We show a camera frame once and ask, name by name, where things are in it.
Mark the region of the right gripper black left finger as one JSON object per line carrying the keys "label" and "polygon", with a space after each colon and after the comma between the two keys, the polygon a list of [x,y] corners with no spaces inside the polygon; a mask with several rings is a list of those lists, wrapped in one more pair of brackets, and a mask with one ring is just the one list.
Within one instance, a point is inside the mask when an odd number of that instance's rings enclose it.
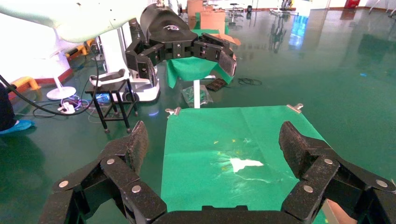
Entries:
{"label": "right gripper black left finger", "polygon": [[129,135],[108,142],[95,160],[54,183],[39,223],[84,224],[109,200],[130,224],[155,222],[167,206],[139,176],[148,144],[142,121]]}

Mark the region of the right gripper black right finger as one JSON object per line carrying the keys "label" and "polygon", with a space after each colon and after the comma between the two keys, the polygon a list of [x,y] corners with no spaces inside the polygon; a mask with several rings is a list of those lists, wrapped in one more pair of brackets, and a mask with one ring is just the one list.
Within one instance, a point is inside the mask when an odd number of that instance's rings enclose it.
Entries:
{"label": "right gripper black right finger", "polygon": [[302,135],[289,121],[281,126],[279,145],[298,179],[282,212],[310,224],[325,200],[331,200],[360,224],[395,223],[391,181],[342,159],[325,141]]}

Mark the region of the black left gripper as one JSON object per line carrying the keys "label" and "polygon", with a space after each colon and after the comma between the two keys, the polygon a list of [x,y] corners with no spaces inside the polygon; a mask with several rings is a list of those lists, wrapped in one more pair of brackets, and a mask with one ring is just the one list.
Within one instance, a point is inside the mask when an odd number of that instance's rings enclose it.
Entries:
{"label": "black left gripper", "polygon": [[140,17],[129,22],[132,42],[125,50],[127,67],[137,72],[137,79],[157,81],[155,66],[168,59],[197,57],[217,62],[234,77],[237,62],[230,42],[215,35],[198,36],[169,7],[147,6]]}

